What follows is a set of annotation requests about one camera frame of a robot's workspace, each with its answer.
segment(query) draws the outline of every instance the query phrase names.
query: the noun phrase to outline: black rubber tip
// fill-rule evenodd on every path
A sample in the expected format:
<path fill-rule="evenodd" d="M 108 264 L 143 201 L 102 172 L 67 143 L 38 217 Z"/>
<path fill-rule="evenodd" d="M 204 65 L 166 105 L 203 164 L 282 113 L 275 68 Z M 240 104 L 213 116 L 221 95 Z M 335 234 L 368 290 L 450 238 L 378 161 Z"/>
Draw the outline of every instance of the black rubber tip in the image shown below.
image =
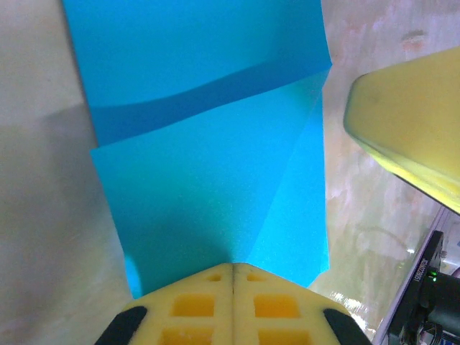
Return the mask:
<path fill-rule="evenodd" d="M 129 345 L 146 315 L 147 308 L 142 306 L 118 314 L 94 345 Z"/>
<path fill-rule="evenodd" d="M 323 311 L 340 345 L 372 345 L 351 316 L 335 309 Z"/>

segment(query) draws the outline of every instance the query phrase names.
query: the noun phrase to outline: marble surface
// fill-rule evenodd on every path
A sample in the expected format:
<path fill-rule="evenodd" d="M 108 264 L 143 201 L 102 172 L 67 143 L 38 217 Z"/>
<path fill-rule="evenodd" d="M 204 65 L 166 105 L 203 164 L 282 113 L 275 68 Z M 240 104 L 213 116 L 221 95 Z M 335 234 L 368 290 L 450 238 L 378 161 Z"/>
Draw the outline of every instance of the marble surface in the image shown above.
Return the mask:
<path fill-rule="evenodd" d="M 331 269 L 312 290 L 372 338 L 439 209 L 347 137 L 362 73 L 460 45 L 457 0 L 323 0 Z M 130 300 L 58 0 L 0 2 L 0 344 L 92 344 Z"/>

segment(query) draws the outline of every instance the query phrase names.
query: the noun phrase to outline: yellow padded block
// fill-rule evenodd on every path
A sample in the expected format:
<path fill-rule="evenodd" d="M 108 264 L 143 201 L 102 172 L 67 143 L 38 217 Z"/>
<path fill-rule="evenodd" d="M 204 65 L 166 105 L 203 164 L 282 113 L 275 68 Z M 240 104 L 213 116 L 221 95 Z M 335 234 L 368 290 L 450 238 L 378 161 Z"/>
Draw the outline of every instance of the yellow padded block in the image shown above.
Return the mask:
<path fill-rule="evenodd" d="M 221 264 L 133 301 L 96 344 L 370 343 L 342 305 L 251 265 Z"/>
<path fill-rule="evenodd" d="M 460 212 L 460 47 L 358 78 L 344 126 L 385 169 Z"/>

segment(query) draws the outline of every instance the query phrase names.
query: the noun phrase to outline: rectangular hole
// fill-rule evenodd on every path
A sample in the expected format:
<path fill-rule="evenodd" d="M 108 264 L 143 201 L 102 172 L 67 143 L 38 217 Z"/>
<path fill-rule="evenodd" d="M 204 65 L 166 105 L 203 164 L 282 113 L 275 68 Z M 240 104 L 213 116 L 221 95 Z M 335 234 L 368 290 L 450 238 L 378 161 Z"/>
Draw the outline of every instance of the rectangular hole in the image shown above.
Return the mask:
<path fill-rule="evenodd" d="M 220 282 L 222 279 L 222 276 L 219 273 L 216 273 L 215 275 L 210 275 L 208 277 L 208 280 L 210 282 Z"/>
<path fill-rule="evenodd" d="M 311 337 L 300 330 L 259 330 L 259 345 L 313 345 Z"/>
<path fill-rule="evenodd" d="M 256 318 L 299 318 L 297 301 L 289 295 L 264 294 L 254 298 Z"/>
<path fill-rule="evenodd" d="M 212 345 L 212 338 L 209 327 L 165 328 L 158 345 Z"/>
<path fill-rule="evenodd" d="M 214 296 L 201 293 L 179 295 L 172 307 L 171 316 L 213 316 Z"/>
<path fill-rule="evenodd" d="M 264 282 L 266 280 L 264 277 L 261 277 L 259 275 L 254 274 L 254 273 L 249 273 L 247 275 L 247 279 L 250 282 Z"/>

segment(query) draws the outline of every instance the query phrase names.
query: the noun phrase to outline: black electronic device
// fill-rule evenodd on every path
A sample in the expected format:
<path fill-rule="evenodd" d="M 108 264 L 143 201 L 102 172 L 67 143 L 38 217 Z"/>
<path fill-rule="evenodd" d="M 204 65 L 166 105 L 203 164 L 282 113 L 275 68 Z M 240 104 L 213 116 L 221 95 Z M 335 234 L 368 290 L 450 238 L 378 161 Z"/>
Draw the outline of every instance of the black electronic device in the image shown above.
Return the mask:
<path fill-rule="evenodd" d="M 443 233 L 434 231 L 388 328 L 388 345 L 460 345 L 460 279 L 439 272 Z"/>

